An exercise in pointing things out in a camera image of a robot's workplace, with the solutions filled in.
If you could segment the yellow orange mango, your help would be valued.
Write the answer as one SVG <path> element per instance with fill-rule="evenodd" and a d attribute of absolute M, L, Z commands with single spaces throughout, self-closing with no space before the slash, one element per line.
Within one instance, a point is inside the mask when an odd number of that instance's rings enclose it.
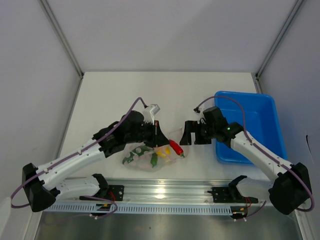
<path fill-rule="evenodd" d="M 168 158 L 171 155 L 171 151 L 168 146 L 159 147 L 155 153 L 160 158 Z"/>

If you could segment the red chili pepper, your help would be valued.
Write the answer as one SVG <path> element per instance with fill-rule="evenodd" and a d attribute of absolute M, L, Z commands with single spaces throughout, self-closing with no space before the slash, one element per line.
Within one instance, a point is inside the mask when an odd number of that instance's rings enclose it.
<path fill-rule="evenodd" d="M 182 147 L 177 142 L 175 142 L 174 140 L 170 139 L 169 140 L 169 145 L 179 157 L 181 157 L 181 158 L 185 157 L 184 150 L 182 149 Z"/>

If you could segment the clear zip top bag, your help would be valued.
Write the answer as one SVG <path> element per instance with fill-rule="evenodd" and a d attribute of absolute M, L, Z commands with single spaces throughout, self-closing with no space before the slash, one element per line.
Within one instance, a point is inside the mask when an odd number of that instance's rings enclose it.
<path fill-rule="evenodd" d="M 121 163 L 131 170 L 156 172 L 185 160 L 189 154 L 189 147 L 179 144 L 182 136 L 183 128 L 180 126 L 167 134 L 167 145 L 148 147 L 145 143 L 131 143 L 124 148 Z"/>

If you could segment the green chili pepper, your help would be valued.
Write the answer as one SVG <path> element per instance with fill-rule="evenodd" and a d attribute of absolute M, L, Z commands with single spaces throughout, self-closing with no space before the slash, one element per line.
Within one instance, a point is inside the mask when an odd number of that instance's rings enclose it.
<path fill-rule="evenodd" d="M 158 164 L 158 155 L 156 153 L 153 153 L 151 155 L 150 164 L 151 164 L 152 168 L 157 166 L 157 164 Z"/>

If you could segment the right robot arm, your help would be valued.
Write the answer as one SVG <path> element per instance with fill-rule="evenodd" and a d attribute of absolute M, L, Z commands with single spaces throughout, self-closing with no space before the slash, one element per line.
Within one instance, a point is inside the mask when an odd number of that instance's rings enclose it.
<path fill-rule="evenodd" d="M 267 176 L 267 180 L 254 180 L 241 175 L 232 180 L 228 196 L 234 202 L 245 197 L 270 201 L 282 214 L 294 210 L 310 212 L 315 207 L 308 169 L 302 163 L 293 164 L 258 142 L 244 124 L 229 123 L 221 110 L 210 107 L 203 111 L 203 120 L 187 120 L 180 145 L 208 145 L 215 139 L 240 153 Z"/>

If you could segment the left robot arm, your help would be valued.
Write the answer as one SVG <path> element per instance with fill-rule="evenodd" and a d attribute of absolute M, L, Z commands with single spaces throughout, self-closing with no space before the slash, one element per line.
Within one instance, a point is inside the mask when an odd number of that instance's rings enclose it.
<path fill-rule="evenodd" d="M 22 182 L 28 206 L 36 213 L 49 208 L 58 199 L 85 196 L 105 199 L 109 185 L 101 174 L 95 173 L 83 180 L 69 179 L 69 176 L 135 143 L 154 149 L 168 145 L 169 139 L 157 120 L 147 122 L 142 113 L 132 110 L 121 120 L 99 130 L 70 155 L 39 166 L 26 164 L 22 168 Z"/>

